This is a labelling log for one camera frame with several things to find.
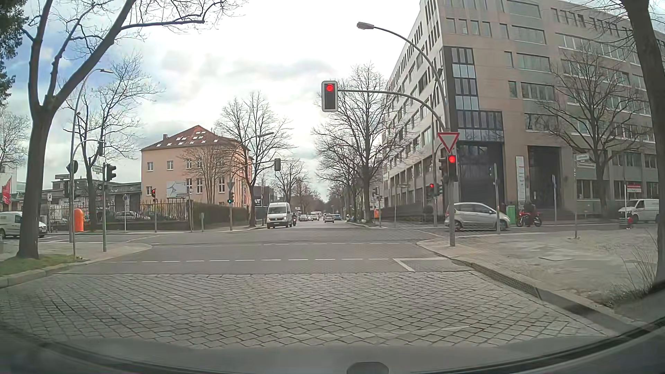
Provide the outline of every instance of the street sign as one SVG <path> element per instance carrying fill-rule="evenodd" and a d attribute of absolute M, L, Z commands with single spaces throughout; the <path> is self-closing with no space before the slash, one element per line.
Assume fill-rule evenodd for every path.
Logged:
<path fill-rule="evenodd" d="M 577 168 L 584 168 L 584 169 L 595 169 L 596 164 L 593 162 L 578 162 L 577 163 Z"/>
<path fill-rule="evenodd" d="M 577 161 L 577 162 L 589 161 L 589 154 L 588 153 L 576 154 L 575 155 L 575 161 Z"/>
<path fill-rule="evenodd" d="M 437 135 L 439 136 L 441 143 L 444 143 L 444 148 L 448 153 L 452 153 L 460 134 L 458 132 L 439 132 Z"/>
<path fill-rule="evenodd" d="M 641 184 L 628 184 L 626 185 L 626 191 L 627 192 L 636 192 L 638 194 L 642 193 L 642 185 Z"/>

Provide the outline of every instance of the cobblestone pavement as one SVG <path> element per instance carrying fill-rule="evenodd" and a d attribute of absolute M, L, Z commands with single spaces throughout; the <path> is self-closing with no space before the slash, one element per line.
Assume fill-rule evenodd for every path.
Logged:
<path fill-rule="evenodd" d="M 0 305 L 2 323 L 46 340 L 131 337 L 196 348 L 609 334 L 475 272 L 59 274 L 1 290 Z"/>

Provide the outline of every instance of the traffic light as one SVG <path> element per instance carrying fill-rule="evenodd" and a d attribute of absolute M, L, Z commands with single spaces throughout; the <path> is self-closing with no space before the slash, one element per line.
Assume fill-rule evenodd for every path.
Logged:
<path fill-rule="evenodd" d="M 324 112 L 337 111 L 337 81 L 321 83 L 321 109 Z"/>
<path fill-rule="evenodd" d="M 113 170 L 116 170 L 117 166 L 113 166 L 111 164 L 106 164 L 106 177 L 104 180 L 106 182 L 110 182 L 113 178 L 116 177 L 116 173 L 113 172 Z"/>
<path fill-rule="evenodd" d="M 452 182 L 459 182 L 457 177 L 457 156 L 454 154 L 448 156 L 448 179 Z"/>

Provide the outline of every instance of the scooter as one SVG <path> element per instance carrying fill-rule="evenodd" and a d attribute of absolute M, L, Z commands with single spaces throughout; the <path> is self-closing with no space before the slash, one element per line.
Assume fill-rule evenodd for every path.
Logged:
<path fill-rule="evenodd" d="M 527 222 L 529 221 L 529 213 L 525 212 L 524 210 L 520 210 L 519 214 L 517 215 L 517 227 L 522 227 Z M 536 227 L 540 227 L 543 224 L 543 220 L 541 218 L 541 214 L 539 212 L 536 212 L 536 216 L 533 219 L 533 225 Z"/>

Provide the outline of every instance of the white van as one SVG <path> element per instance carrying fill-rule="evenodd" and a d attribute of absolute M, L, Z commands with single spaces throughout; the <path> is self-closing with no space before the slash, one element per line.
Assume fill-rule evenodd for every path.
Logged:
<path fill-rule="evenodd" d="M 266 227 L 293 226 L 293 212 L 288 202 L 272 202 L 268 205 L 268 213 L 265 222 Z"/>
<path fill-rule="evenodd" d="M 7 236 L 18 237 L 21 232 L 21 220 L 23 212 L 0 212 L 0 235 L 2 238 Z M 46 235 L 46 224 L 39 222 L 39 237 Z"/>
<path fill-rule="evenodd" d="M 628 217 L 632 217 L 634 224 L 639 221 L 657 221 L 658 209 L 660 205 L 658 199 L 635 199 L 629 200 L 626 207 L 619 209 L 619 217 L 625 217 L 628 210 Z"/>

